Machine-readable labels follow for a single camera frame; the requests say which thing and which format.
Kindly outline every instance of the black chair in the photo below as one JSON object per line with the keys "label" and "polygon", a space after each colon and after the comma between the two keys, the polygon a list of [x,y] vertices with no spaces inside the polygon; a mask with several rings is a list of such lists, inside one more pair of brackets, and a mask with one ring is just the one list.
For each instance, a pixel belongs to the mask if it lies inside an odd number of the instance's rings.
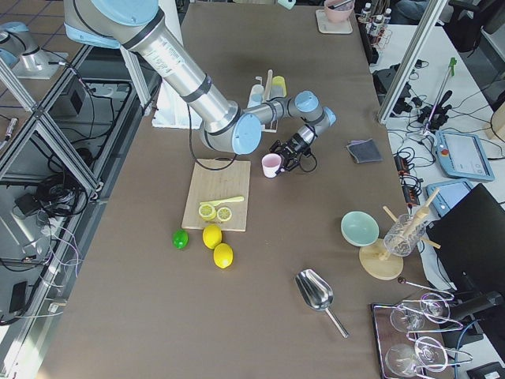
{"label": "black chair", "polygon": [[[505,23],[504,0],[481,0],[477,5],[471,1],[450,0],[449,5],[454,11],[451,21],[443,28],[459,52],[474,51],[481,41],[482,30],[492,34]],[[473,16],[462,15],[464,10]]]}

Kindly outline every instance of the stainless steel scoop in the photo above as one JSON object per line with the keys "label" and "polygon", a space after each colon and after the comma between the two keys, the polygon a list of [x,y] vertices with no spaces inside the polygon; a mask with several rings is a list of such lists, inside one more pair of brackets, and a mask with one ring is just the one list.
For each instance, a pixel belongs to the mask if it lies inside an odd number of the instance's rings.
{"label": "stainless steel scoop", "polygon": [[308,268],[295,276],[301,296],[313,310],[325,311],[344,338],[349,336],[340,320],[331,312],[333,290],[314,270]]}

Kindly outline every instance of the ceramic bowl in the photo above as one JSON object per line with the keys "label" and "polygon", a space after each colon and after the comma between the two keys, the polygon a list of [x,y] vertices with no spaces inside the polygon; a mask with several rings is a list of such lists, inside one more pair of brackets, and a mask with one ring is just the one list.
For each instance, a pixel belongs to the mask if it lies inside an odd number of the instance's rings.
{"label": "ceramic bowl", "polygon": [[354,11],[354,2],[348,2],[347,4],[337,8],[330,9],[328,6],[332,6],[334,4],[339,4],[342,0],[325,0],[324,2],[324,13],[326,13],[326,17],[328,20],[333,23],[339,23],[347,20],[350,14]]}
{"label": "ceramic bowl", "polygon": [[354,246],[368,246],[379,237],[379,225],[368,213],[354,211],[347,213],[340,224],[342,235]]}

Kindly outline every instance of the wooden cutting board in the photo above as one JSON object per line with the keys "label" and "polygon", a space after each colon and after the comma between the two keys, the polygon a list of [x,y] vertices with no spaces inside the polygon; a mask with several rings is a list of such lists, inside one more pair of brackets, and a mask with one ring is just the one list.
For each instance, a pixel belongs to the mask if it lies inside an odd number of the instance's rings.
{"label": "wooden cutting board", "polygon": [[[229,163],[213,159],[200,159],[200,162],[210,168],[224,167]],[[221,171],[205,170],[195,163],[182,218],[182,228],[204,229],[207,225],[215,223],[222,231],[245,231],[250,172],[251,163],[249,161],[236,160],[231,166]],[[217,218],[205,221],[198,215],[201,201],[213,201],[241,195],[244,197],[243,202],[223,203],[216,207],[216,209],[220,207],[231,209],[232,217],[229,221],[222,223]]]}

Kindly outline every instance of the lemon slice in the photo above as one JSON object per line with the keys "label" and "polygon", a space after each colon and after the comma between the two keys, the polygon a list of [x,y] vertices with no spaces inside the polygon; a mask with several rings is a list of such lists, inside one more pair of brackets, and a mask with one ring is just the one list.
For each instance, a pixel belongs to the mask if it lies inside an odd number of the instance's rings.
{"label": "lemon slice", "polygon": [[209,221],[215,218],[216,211],[212,205],[204,203],[198,208],[198,214],[205,221]]}
{"label": "lemon slice", "polygon": [[218,209],[217,211],[218,213],[218,220],[221,221],[221,222],[226,222],[226,221],[229,221],[231,219],[231,209],[229,209],[228,207],[221,207]]}

